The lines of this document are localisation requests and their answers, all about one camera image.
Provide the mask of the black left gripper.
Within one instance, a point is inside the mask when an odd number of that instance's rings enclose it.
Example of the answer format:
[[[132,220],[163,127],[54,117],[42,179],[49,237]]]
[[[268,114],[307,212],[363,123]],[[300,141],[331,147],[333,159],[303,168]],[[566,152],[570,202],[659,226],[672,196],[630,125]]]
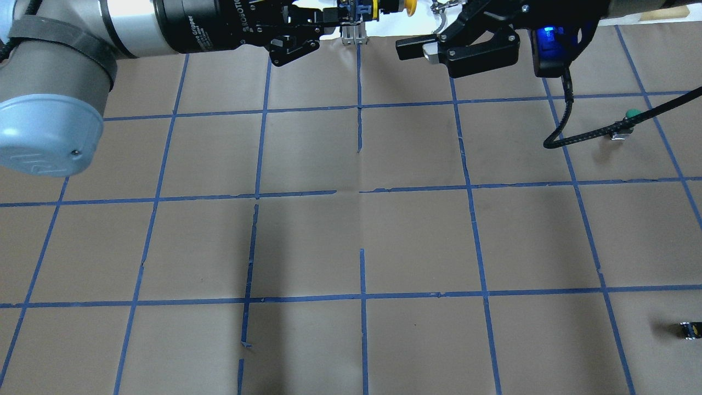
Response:
[[[154,5],[156,22],[175,52],[225,52],[249,45],[266,48],[276,67],[320,47],[319,37],[274,37],[280,27],[321,29],[352,23],[344,3],[323,8],[290,1],[155,1]]]

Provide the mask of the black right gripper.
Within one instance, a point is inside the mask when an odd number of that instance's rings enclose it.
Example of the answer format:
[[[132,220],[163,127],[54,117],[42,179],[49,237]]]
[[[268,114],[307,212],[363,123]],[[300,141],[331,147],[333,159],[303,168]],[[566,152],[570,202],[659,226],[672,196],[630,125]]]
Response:
[[[461,11],[461,33],[478,38],[493,32],[488,40],[467,43],[456,37],[442,42],[442,35],[423,35],[401,38],[394,47],[399,60],[424,58],[444,65],[449,77],[461,78],[516,64],[521,40],[513,29],[587,26],[608,8],[609,1],[469,1]]]

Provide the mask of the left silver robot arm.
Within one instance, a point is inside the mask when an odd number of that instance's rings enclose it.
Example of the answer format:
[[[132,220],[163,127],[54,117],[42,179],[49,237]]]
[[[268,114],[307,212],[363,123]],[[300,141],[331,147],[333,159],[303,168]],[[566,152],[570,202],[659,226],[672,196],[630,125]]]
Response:
[[[3,1],[1,162],[70,177],[93,160],[120,59],[263,47],[276,65],[351,21],[294,1]]]

